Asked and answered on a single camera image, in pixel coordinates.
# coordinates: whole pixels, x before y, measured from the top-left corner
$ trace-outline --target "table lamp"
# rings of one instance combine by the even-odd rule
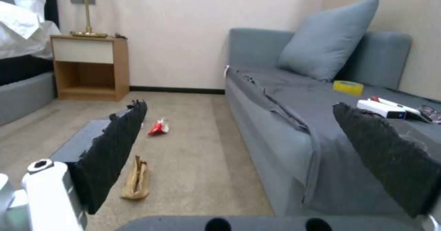
[[[85,21],[86,27],[85,31],[71,31],[71,35],[74,36],[88,36],[92,38],[106,38],[106,33],[94,33],[92,31],[92,26],[90,25],[90,15],[89,15],[89,0],[84,0],[85,5]]]

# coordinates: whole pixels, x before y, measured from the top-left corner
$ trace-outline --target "gray blanket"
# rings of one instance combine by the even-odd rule
[[[333,91],[332,83],[320,82],[282,70],[236,70],[231,77],[247,96],[263,108],[279,114],[296,129],[311,135],[313,156],[307,168],[306,207],[338,214],[401,214],[403,210],[364,167],[340,129],[332,106],[345,102],[356,106],[358,99],[379,96],[410,107],[441,105],[405,93],[365,86],[363,96]],[[440,140],[441,125],[411,122],[423,133]]]

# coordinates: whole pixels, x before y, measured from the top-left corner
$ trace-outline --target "red wrapper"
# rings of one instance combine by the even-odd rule
[[[166,119],[161,118],[160,120],[156,121],[156,123],[153,125],[153,127],[150,129],[150,131],[147,134],[153,136],[158,134],[166,134],[169,131],[170,131],[170,127],[168,126]]]

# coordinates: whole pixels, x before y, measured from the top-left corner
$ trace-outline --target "white wall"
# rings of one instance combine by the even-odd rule
[[[58,0],[63,33],[84,29],[84,6]],[[96,32],[129,38],[131,85],[224,88],[231,27],[291,29],[322,0],[96,0]]]
[[[357,0],[324,0],[324,8]],[[441,0],[380,0],[371,30],[413,37],[400,90],[441,100]]]

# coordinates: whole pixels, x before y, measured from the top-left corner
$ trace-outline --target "open shelf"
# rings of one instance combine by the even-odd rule
[[[57,63],[59,95],[62,99],[116,99],[112,64],[61,61]]]
[[[115,89],[106,87],[94,87],[94,86],[73,86],[69,88],[64,88],[61,90],[62,93],[84,93],[84,94],[104,94],[104,95],[114,95]]]

